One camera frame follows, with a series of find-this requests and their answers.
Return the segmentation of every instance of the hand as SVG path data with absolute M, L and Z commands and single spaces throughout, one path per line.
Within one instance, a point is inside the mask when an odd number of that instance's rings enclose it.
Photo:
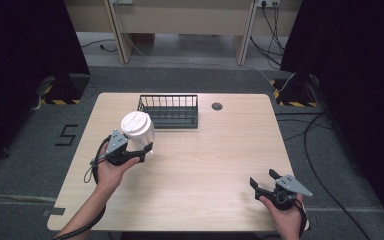
M 277 209 L 268 198 L 261 196 L 259 199 L 270 211 L 276 225 L 276 230 L 282 240 L 299 239 L 299 230 L 301 227 L 301 213 L 299 210 L 295 206 L 292 206 L 286 211 L 281 211 Z M 302 195 L 297 194 L 297 199 L 302 202 Z
M 100 155 L 107 150 L 108 142 L 104 144 Z M 114 166 L 107 160 L 103 160 L 98 165 L 98 186 L 97 188 L 104 189 L 113 193 L 120 185 L 124 173 L 139 162 L 139 158 L 129 159 L 121 166 Z

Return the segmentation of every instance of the cup lid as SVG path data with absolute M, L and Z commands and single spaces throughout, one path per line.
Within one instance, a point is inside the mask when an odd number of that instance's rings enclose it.
M 148 130 L 148 121 L 150 121 L 148 114 L 140 111 L 131 112 L 121 121 L 121 129 L 128 135 L 141 135 Z

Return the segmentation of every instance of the black strap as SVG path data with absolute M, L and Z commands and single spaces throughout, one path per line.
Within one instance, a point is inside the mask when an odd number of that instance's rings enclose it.
M 304 233 L 304 230 L 305 230 L 305 225 L 307 225 L 307 213 L 305 213 L 303 205 L 302 205 L 301 201 L 299 201 L 298 199 L 295 199 L 295 201 L 292 201 L 292 204 L 296 208 L 298 208 L 298 211 L 301 214 L 301 226 L 300 226 L 300 229 L 299 229 L 299 237 L 301 238 L 301 236 L 302 236 L 302 234 Z
M 102 141 L 101 145 L 98 148 L 98 152 L 96 153 L 95 159 L 93 162 L 91 162 L 92 165 L 92 174 L 93 178 L 95 179 L 95 183 L 98 184 L 98 164 L 99 164 L 99 155 L 101 153 L 102 147 L 104 147 L 104 144 L 106 142 L 109 142 L 111 139 L 111 135 L 109 135 L 107 138 Z
M 98 216 L 96 216 L 96 218 L 92 222 L 87 224 L 86 226 L 81 227 L 81 228 L 79 228 L 77 230 L 74 230 L 72 232 L 66 233 L 64 235 L 58 236 L 56 238 L 53 238 L 52 240 L 69 239 L 69 238 L 77 236 L 77 235 L 79 235 L 79 234 L 81 234 L 83 232 L 86 232 L 87 230 L 91 229 L 93 226 L 95 226 L 95 224 L 97 224 L 101 220 L 101 218 L 105 214 L 105 209 L 106 209 L 106 206 L 104 206 L 104 208 L 101 210 L 101 212 L 98 214 Z

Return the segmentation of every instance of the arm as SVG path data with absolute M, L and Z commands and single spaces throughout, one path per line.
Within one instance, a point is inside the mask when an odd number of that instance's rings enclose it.
M 302 202 L 302 195 L 297 194 L 297 199 Z M 273 203 L 265 198 L 260 197 L 260 201 L 272 214 L 276 230 L 282 240 L 298 240 L 301 226 L 301 213 L 296 207 L 292 207 L 286 211 L 280 211 Z
M 105 152 L 107 145 L 108 143 L 104 145 L 101 153 Z M 77 211 L 74 217 L 56 235 L 56 237 L 75 231 L 92 222 L 92 220 L 98 216 L 114 191 L 120 185 L 123 174 L 138 162 L 139 158 L 132 158 L 121 166 L 114 166 L 106 160 L 101 162 L 98 167 L 98 185 L 90 197 L 83 204 L 83 206 L 79 209 L 79 211 Z M 90 230 L 72 237 L 70 240 L 86 239 L 89 233 Z

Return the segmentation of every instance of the power outlet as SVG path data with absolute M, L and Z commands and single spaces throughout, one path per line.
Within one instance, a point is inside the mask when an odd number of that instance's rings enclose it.
M 280 0 L 258 0 L 257 7 L 263 7 L 263 1 L 266 2 L 266 8 L 274 8 L 274 4 L 277 4 L 277 6 L 280 4 Z

